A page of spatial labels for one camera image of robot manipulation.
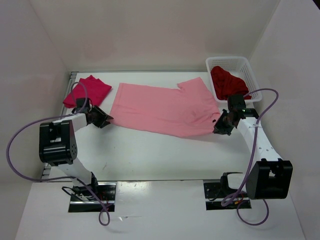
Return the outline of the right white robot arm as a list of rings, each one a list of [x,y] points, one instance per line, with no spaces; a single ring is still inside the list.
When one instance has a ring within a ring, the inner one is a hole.
[[[248,108],[241,94],[229,96],[227,108],[215,123],[213,133],[229,136],[237,129],[251,151],[247,171],[236,193],[245,188],[251,200],[285,199],[293,165],[273,148],[260,123],[262,115]]]

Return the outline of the dark red t shirt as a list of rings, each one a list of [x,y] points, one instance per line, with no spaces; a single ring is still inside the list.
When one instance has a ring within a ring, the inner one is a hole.
[[[247,85],[241,78],[233,76],[220,66],[213,67],[210,74],[219,100],[227,100],[229,96],[236,94],[244,96],[249,93]]]

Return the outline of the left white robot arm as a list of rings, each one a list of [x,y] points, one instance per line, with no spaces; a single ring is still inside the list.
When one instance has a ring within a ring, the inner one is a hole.
[[[73,192],[89,200],[100,194],[97,178],[87,170],[78,158],[75,133],[92,124],[104,128],[114,118],[105,113],[90,99],[78,98],[71,116],[39,126],[39,158],[43,163],[57,167],[68,177],[73,177]]]

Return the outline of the light pink t shirt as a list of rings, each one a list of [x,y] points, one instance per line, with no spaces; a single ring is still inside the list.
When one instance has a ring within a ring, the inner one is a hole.
[[[110,114],[117,126],[180,138],[212,133],[221,115],[200,77],[177,88],[120,83]]]

